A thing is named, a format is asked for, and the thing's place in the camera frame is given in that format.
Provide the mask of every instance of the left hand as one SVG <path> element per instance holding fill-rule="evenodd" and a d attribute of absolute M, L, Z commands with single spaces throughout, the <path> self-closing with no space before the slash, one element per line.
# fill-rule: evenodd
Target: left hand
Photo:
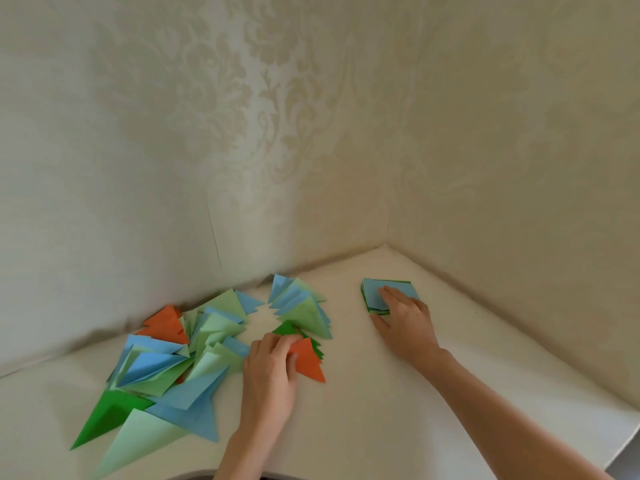
<path fill-rule="evenodd" d="M 297 356 L 287 359 L 300 335 L 267 333 L 244 358 L 240 430 L 277 437 L 291 415 L 298 385 Z"/>

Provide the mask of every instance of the white tabletop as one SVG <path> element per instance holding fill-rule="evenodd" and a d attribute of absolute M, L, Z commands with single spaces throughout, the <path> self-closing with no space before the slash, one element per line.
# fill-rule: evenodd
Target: white tabletop
<path fill-rule="evenodd" d="M 431 307 L 441 345 L 489 386 L 589 460 L 606 466 L 640 413 L 420 266 L 380 248 L 300 275 L 328 300 L 322 340 L 327 384 L 300 377 L 299 400 L 268 471 L 307 480 L 492 479 L 440 396 L 385 350 L 360 294 L 363 278 L 411 280 Z M 266 300 L 268 287 L 248 292 Z M 279 322 L 249 315 L 249 341 Z M 0 379 L 0 477 L 89 477 L 116 431 L 69 452 L 98 400 L 124 337 Z M 216 468 L 239 418 L 241 377 L 214 396 L 220 442 L 189 435 L 108 478 L 166 480 Z"/>

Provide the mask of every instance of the hand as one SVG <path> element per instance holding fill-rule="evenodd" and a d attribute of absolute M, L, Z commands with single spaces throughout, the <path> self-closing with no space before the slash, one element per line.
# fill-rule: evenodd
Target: hand
<path fill-rule="evenodd" d="M 291 415 L 296 399 L 296 359 L 287 353 L 300 335 L 267 333 L 251 344 L 244 359 L 239 430 L 277 437 Z"/>
<path fill-rule="evenodd" d="M 441 351 L 429 307 L 389 286 L 378 291 L 389 306 L 391 320 L 389 324 L 379 315 L 372 314 L 376 329 L 395 355 L 424 373 L 424 367 Z"/>

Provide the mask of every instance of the forearm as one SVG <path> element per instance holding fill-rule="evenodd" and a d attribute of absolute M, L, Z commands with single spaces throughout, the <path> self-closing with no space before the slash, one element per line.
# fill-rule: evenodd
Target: forearm
<path fill-rule="evenodd" d="M 611 480 L 441 351 L 419 367 L 498 480 Z"/>
<path fill-rule="evenodd" d="M 240 427 L 227 444 L 214 480 L 259 480 L 277 435 Z"/>

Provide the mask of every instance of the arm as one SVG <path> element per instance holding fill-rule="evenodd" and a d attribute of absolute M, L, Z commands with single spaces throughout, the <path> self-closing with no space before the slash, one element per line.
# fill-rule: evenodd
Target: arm
<path fill-rule="evenodd" d="M 391 323 L 371 318 L 385 343 L 437 389 L 498 480 L 611 480 L 441 349 L 427 305 L 388 287 L 380 295 Z"/>
<path fill-rule="evenodd" d="M 244 359 L 240 426 L 229 439 L 215 480 L 258 480 L 296 398 L 299 335 L 268 333 L 251 344 Z"/>

